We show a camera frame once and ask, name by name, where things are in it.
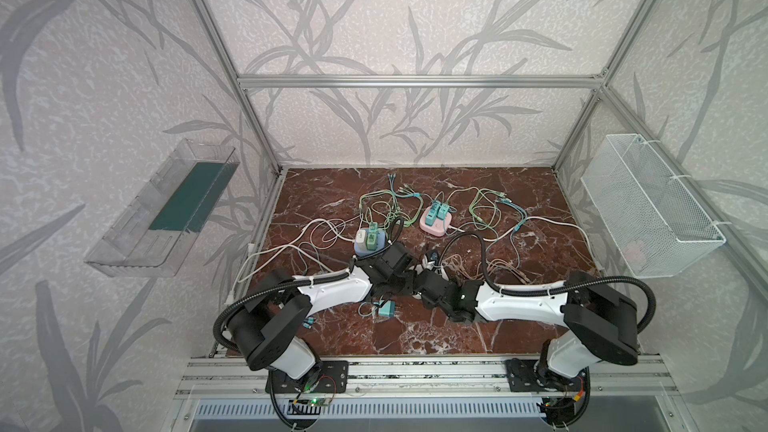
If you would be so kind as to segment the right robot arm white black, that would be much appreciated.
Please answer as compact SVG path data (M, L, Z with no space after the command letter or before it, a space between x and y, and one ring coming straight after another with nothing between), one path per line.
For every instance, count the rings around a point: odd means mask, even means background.
M565 281L515 286L481 280L459 285L423 271L415 276L414 292L425 307L437 307L457 323L516 320L566 328L543 346L537 373L567 379L601 361L635 365L638 335L657 307L653 290L639 279L579 271Z

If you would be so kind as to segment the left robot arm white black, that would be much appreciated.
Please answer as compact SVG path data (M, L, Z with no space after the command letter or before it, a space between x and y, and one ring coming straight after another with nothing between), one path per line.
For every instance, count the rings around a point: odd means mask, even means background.
M268 369L302 379L321 363L298 337L308 317L376 297L410 296L414 281L414 257L400 242L354 258L339 271L292 276L278 270L219 314L213 336L222 347L239 353L253 371Z

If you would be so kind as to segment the teal charger plug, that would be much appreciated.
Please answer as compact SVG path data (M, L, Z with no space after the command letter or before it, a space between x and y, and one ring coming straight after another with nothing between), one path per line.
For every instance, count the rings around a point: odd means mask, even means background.
M392 318L395 316L396 304L392 301L386 301L378 304L376 307L376 314L378 317Z

